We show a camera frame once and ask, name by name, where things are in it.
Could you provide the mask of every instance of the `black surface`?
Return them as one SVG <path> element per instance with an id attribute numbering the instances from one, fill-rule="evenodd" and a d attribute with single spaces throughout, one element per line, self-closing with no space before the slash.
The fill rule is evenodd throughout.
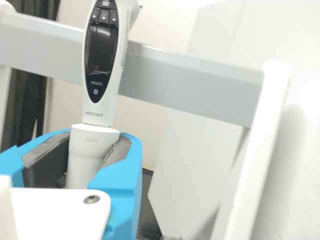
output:
<path id="1" fill-rule="evenodd" d="M 48 143 L 50 139 L 28 153 L 34 157 L 34 163 L 24 166 L 22 171 L 24 187 L 48 188 L 54 186 L 67 171 L 70 137 L 60 142 Z M 42 152 L 42 149 L 49 149 L 49 151 Z"/>
<path id="2" fill-rule="evenodd" d="M 119 30 L 116 3 L 97 1 L 88 24 L 85 79 L 88 95 L 96 104 L 107 90 L 116 58 Z"/>
<path id="3" fill-rule="evenodd" d="M 155 213 L 148 198 L 152 175 L 152 171 L 143 169 L 141 209 L 137 231 L 137 239 L 139 240 L 160 240 L 162 236 Z"/>

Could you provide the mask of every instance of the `white wall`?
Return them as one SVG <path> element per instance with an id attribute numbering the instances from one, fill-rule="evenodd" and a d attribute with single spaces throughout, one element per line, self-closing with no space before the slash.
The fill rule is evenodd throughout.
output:
<path id="1" fill-rule="evenodd" d="M 58 21 L 78 28 L 85 27 L 93 0 L 62 0 Z M 185 52 L 194 21 L 195 8 L 181 9 L 170 0 L 139 0 L 143 9 L 130 39 L 175 52 Z M 52 80 L 48 84 L 45 132 L 69 128 L 81 121 L 82 88 Z M 143 166 L 154 169 L 164 129 L 172 117 L 171 110 L 146 102 L 119 96 L 114 127 L 130 133 L 143 142 Z"/>

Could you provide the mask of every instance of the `white panel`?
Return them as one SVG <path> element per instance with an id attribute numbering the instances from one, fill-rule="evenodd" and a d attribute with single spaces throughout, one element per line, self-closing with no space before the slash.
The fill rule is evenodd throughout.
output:
<path id="1" fill-rule="evenodd" d="M 111 209 L 97 190 L 11 188 L 19 240 L 100 240 Z M 99 201 L 86 204 L 89 196 Z"/>
<path id="2" fill-rule="evenodd" d="M 267 69 L 264 81 L 247 144 L 240 140 L 242 128 L 235 125 L 205 119 L 197 125 L 198 117 L 190 121 L 187 113 L 183 121 L 178 117 L 172 121 L 149 191 L 164 235 L 193 239 L 217 212 L 212 239 L 250 238 L 287 93 L 288 72 Z"/>
<path id="3" fill-rule="evenodd" d="M 162 234 L 189 240 L 227 191 L 242 128 L 185 112 L 170 115 L 148 196 Z"/>
<path id="4" fill-rule="evenodd" d="M 318 71 L 317 0 L 246 0 L 228 63 L 251 68 L 276 58 L 302 71 Z"/>
<path id="5" fill-rule="evenodd" d="M 129 39 L 157 48 L 185 53 L 198 8 L 177 7 L 176 1 L 138 0 L 143 8 L 130 32 Z"/>
<path id="6" fill-rule="evenodd" d="M 0 236 L 5 240 L 18 240 L 10 188 L 11 177 L 0 175 Z"/>
<path id="7" fill-rule="evenodd" d="M 187 51 L 206 59 L 226 62 L 243 5 L 244 0 L 224 0 L 200 9 Z"/>

